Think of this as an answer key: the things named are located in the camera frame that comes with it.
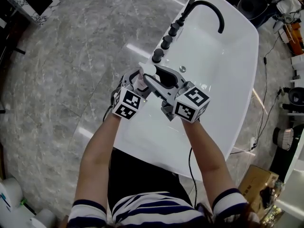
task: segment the black knob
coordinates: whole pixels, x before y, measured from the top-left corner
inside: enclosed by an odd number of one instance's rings
[[[194,3],[195,0],[189,0],[188,4],[187,4],[187,7],[185,9],[185,11],[191,6],[192,3]]]
[[[178,23],[173,23],[171,24],[171,28],[169,30],[169,35],[174,37],[177,34],[177,31],[180,29],[180,26],[178,25]]]
[[[159,63],[162,60],[162,57],[164,56],[164,52],[162,49],[156,49],[154,51],[154,55],[152,56],[152,61],[154,63]]]
[[[165,36],[164,38],[162,38],[162,43],[161,43],[161,48],[164,50],[169,49],[170,44],[173,41],[173,38],[171,36]]]

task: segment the gray marble floor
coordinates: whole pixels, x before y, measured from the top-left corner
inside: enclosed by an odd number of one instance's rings
[[[144,60],[126,45],[132,43],[152,53],[181,9],[174,0],[61,1],[43,27],[31,26],[24,34],[19,47],[26,55],[13,54],[1,95],[7,114],[0,115],[7,171],[20,182],[35,209],[49,208],[59,217],[69,213],[81,156],[88,136],[102,122],[111,91],[123,73]],[[268,21],[258,30],[254,87],[262,100],[266,89],[263,57],[277,37],[272,25]],[[267,113],[279,86],[289,85],[293,75],[290,56],[280,40],[267,56]],[[249,149],[249,140],[255,136],[261,114],[258,96],[252,95],[235,144],[241,150]],[[272,131],[286,121],[276,104],[253,153],[229,157],[236,184],[250,163],[270,166],[275,153]],[[181,182],[193,200],[192,180],[181,177]],[[198,186],[198,199],[204,201],[203,185]]]

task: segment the faucet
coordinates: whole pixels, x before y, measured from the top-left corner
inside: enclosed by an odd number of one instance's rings
[[[183,26],[185,19],[188,17],[188,15],[192,12],[192,10],[198,6],[198,5],[205,5],[209,8],[211,8],[218,16],[219,19],[219,29],[218,29],[218,33],[223,33],[224,30],[224,26],[225,26],[225,22],[224,22],[224,18],[223,15],[221,14],[221,12],[219,11],[219,9],[217,7],[215,7],[212,3],[207,2],[207,1],[195,1],[193,3],[191,3],[191,5],[187,5],[185,11],[181,14],[181,17],[176,21],[176,23],[178,23],[179,26]]]

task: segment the black shorts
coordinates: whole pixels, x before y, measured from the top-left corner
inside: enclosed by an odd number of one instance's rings
[[[111,211],[124,197],[157,191],[167,191],[192,205],[189,196],[180,184],[178,175],[143,162],[118,149],[112,151],[108,184],[108,201]]]

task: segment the glove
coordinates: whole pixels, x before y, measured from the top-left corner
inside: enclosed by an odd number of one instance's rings
[[[122,82],[123,82],[123,77],[120,79],[119,84],[117,86],[117,88],[111,93],[111,106],[114,105],[114,100],[115,100],[115,94],[118,93],[120,91],[120,88],[122,86]]]

